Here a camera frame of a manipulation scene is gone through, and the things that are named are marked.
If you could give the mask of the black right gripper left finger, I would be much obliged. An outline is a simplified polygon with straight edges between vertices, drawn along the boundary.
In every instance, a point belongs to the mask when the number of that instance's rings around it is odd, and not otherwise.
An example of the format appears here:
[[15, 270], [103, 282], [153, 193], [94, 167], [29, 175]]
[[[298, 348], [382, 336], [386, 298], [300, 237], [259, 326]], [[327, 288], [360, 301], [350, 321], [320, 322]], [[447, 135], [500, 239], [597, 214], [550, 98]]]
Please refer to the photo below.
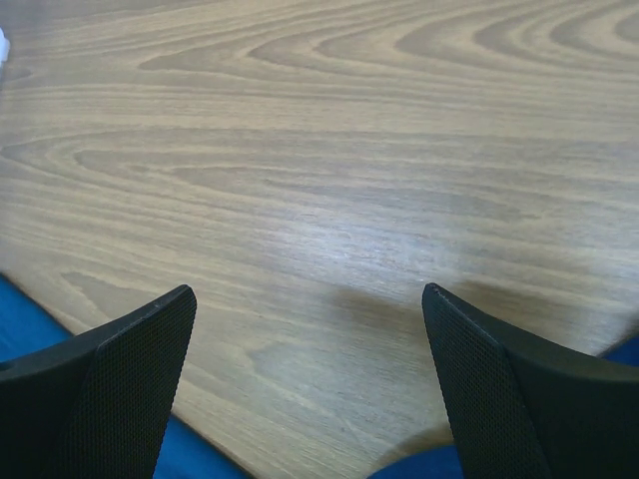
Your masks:
[[183, 284], [2, 362], [2, 477], [152, 477], [196, 310], [194, 291]]

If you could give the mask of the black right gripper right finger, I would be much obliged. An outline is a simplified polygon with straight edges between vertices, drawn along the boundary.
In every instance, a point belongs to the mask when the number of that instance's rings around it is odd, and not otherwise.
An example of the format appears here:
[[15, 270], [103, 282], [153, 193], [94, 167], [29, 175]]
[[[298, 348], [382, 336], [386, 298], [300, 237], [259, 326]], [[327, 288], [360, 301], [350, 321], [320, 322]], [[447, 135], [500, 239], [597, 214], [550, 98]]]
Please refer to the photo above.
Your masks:
[[544, 339], [435, 283], [422, 310], [464, 477], [637, 477], [637, 366]]

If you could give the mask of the blue t-shirt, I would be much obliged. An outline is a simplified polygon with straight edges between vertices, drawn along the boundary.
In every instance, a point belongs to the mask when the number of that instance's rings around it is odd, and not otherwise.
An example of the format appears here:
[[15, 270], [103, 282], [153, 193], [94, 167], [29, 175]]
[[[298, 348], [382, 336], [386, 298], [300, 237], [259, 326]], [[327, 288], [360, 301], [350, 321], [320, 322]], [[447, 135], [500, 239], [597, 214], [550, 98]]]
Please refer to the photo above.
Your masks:
[[[1, 358], [13, 359], [71, 337], [42, 306], [8, 278], [1, 278]], [[193, 429], [173, 417], [169, 420], [156, 478], [247, 478], [222, 452]], [[454, 446], [412, 454], [375, 471], [373, 478], [461, 478]]]

